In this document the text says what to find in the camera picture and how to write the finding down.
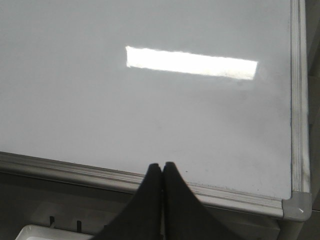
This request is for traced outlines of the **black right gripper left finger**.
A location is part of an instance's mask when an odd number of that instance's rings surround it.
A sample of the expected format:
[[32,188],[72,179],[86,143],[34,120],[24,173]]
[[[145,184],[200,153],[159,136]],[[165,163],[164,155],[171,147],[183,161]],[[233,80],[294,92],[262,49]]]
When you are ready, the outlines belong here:
[[150,164],[132,199],[95,240],[159,240],[162,220],[162,171]]

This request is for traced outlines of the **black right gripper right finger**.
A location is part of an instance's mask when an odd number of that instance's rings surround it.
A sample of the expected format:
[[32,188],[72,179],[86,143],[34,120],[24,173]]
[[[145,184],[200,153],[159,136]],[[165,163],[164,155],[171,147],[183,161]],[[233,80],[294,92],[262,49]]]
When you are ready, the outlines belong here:
[[173,162],[165,164],[162,179],[167,240],[225,240],[227,238],[224,226],[192,193]]

